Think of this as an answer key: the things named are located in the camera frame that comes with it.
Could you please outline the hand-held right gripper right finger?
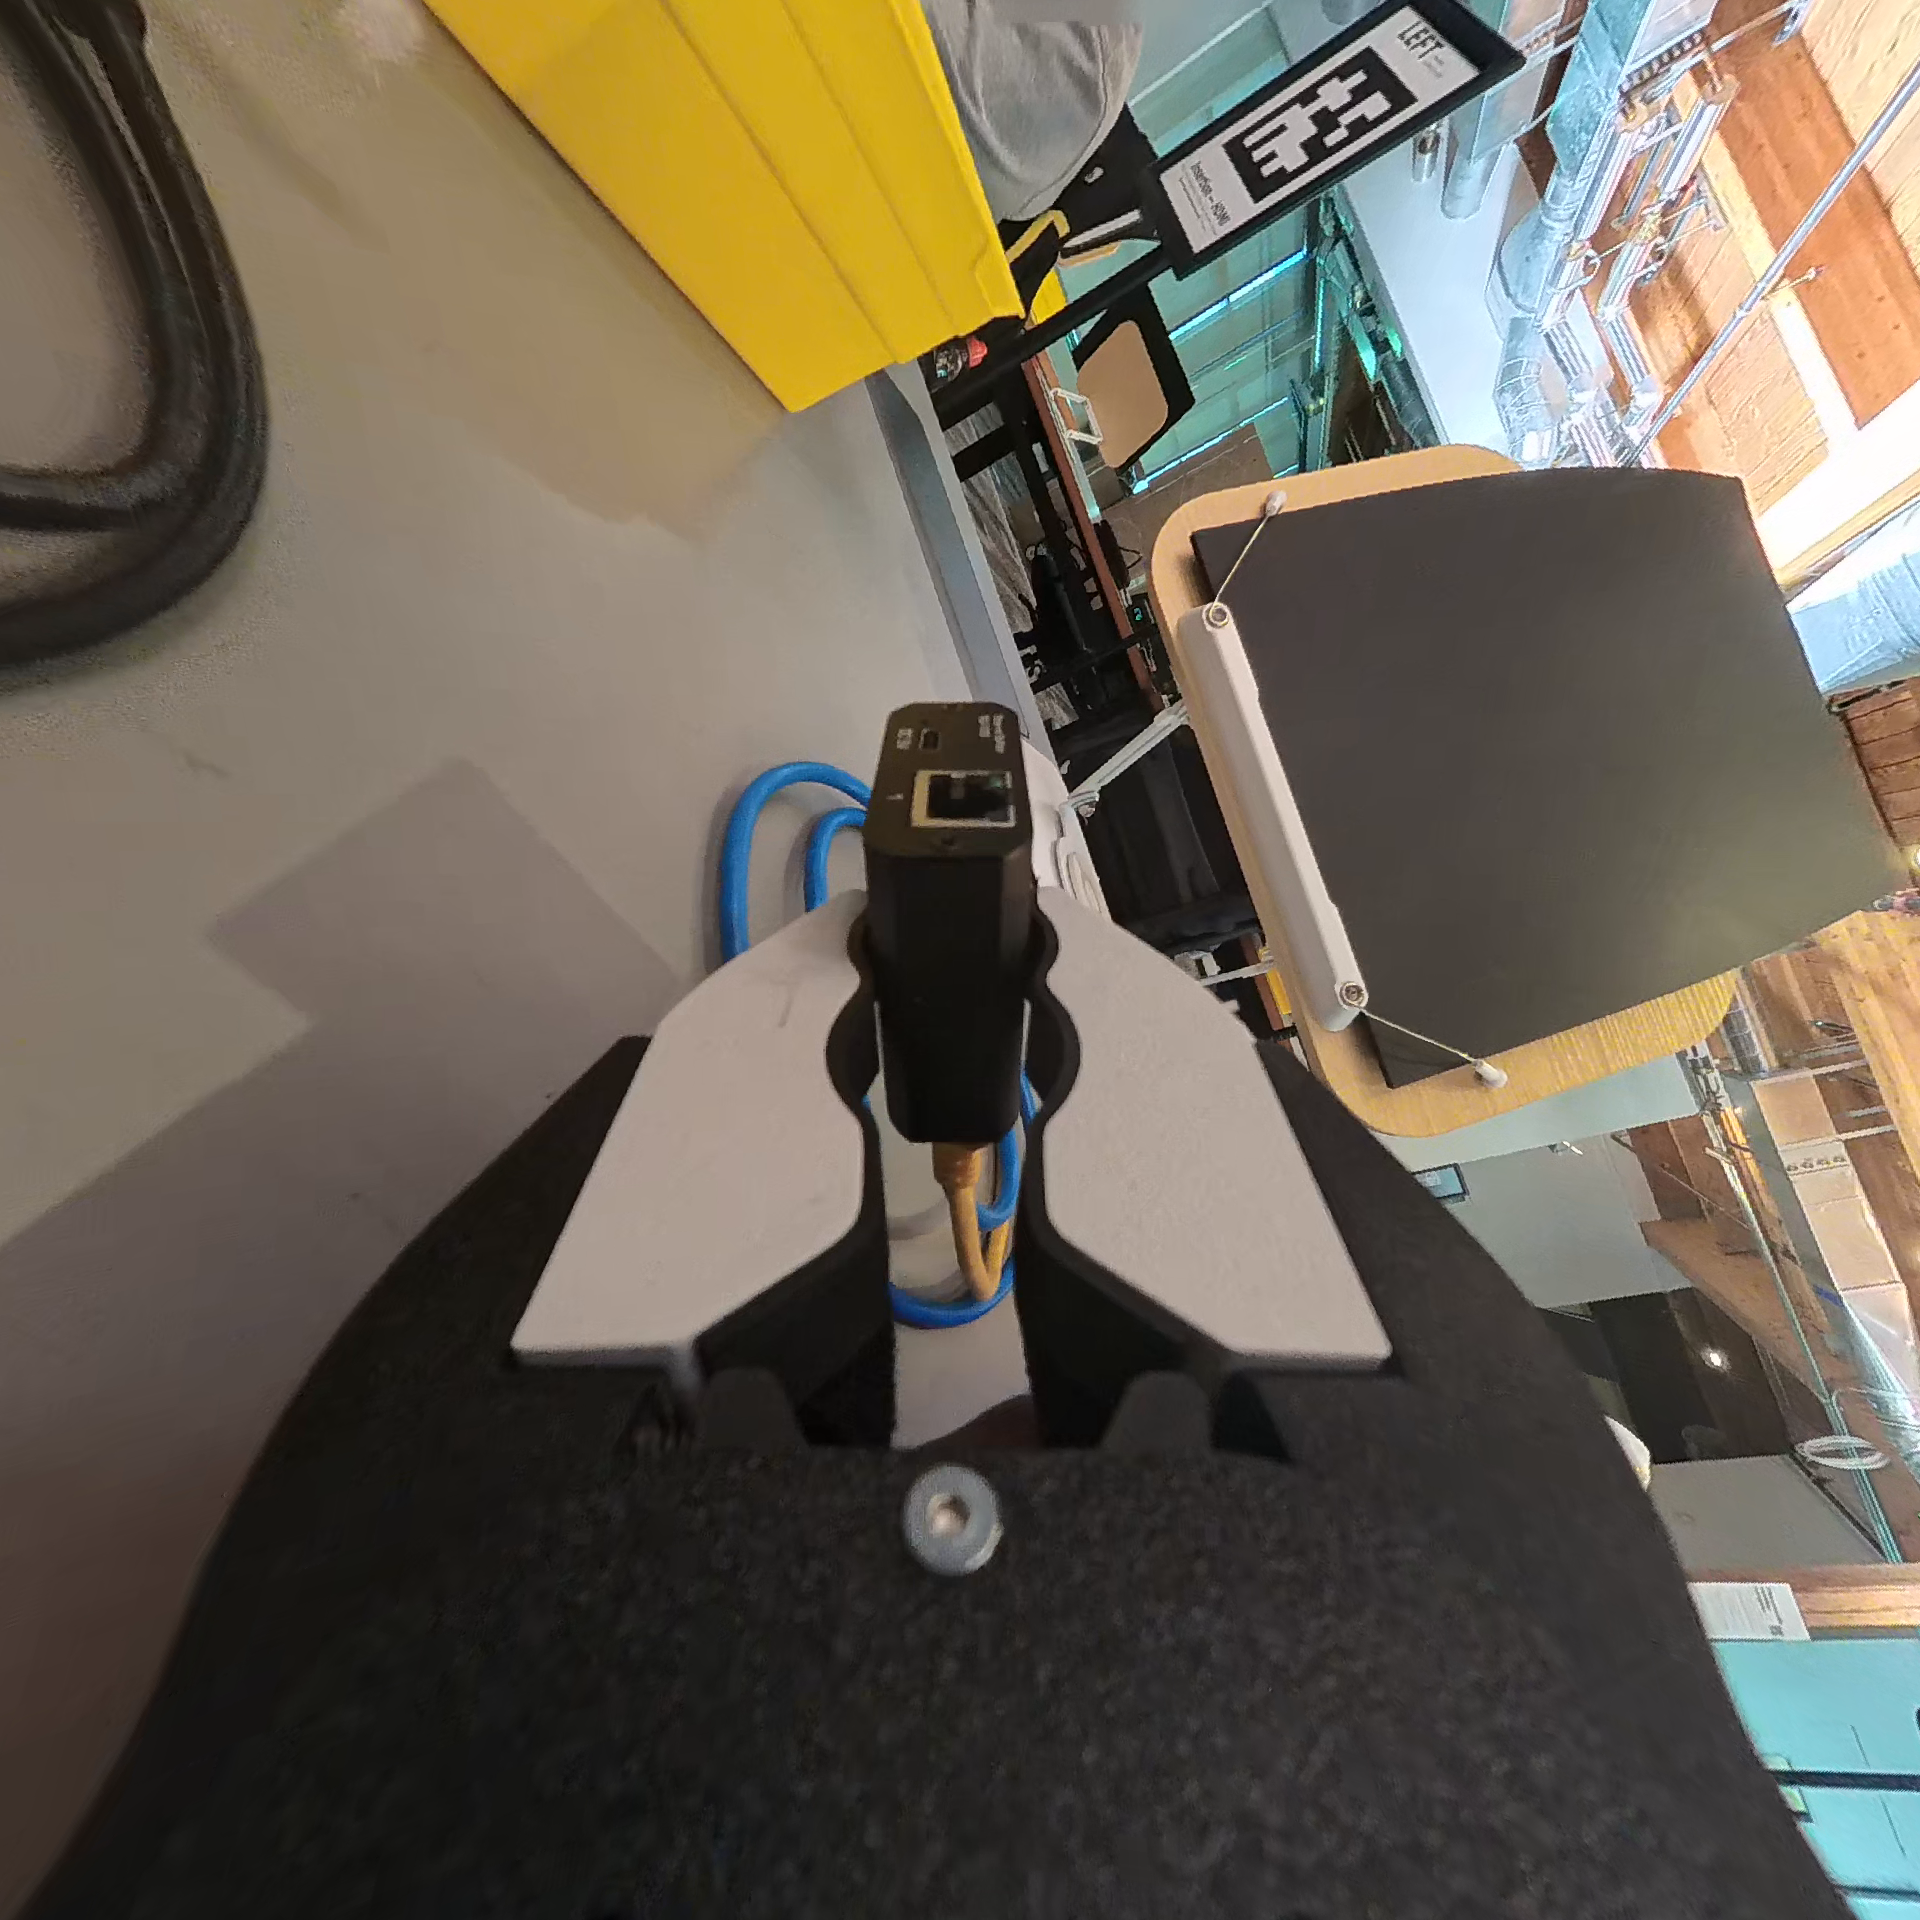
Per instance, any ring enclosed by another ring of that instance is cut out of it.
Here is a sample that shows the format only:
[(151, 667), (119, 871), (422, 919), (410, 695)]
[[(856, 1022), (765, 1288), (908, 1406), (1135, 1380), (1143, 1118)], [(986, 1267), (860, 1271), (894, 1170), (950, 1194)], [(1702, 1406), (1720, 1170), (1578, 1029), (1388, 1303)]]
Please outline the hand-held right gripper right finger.
[(1076, 901), (1042, 901), (1014, 1308), (1039, 1439), (1140, 1378), (1379, 1375), (1391, 1347), (1253, 1034)]

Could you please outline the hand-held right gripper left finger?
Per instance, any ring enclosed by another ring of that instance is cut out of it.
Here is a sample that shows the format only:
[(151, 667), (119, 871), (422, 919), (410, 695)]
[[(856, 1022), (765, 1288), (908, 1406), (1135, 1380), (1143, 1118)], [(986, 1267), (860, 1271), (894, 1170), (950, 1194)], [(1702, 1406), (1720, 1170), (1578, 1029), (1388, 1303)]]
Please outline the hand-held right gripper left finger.
[(764, 938), (682, 996), (511, 1333), (533, 1368), (660, 1375), (691, 1407), (764, 1371), (819, 1445), (895, 1435), (871, 980), (856, 906)]

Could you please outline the black ethernet port adapter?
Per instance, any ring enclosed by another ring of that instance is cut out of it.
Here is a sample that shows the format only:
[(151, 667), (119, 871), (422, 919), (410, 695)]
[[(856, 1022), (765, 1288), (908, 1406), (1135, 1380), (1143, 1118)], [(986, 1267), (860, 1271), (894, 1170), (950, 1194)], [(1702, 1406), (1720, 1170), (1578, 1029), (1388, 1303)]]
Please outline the black ethernet port adapter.
[(1021, 1110), (1038, 954), (1035, 808), (1013, 708), (895, 708), (860, 837), (894, 1127), (910, 1142), (995, 1144)]

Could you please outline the yellow plastic bin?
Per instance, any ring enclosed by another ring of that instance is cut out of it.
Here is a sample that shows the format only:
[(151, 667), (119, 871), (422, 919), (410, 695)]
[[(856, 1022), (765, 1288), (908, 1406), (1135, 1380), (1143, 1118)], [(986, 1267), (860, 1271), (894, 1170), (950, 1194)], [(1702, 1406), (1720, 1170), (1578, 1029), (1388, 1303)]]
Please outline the yellow plastic bin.
[(786, 411), (1020, 311), (920, 5), (430, 12)]

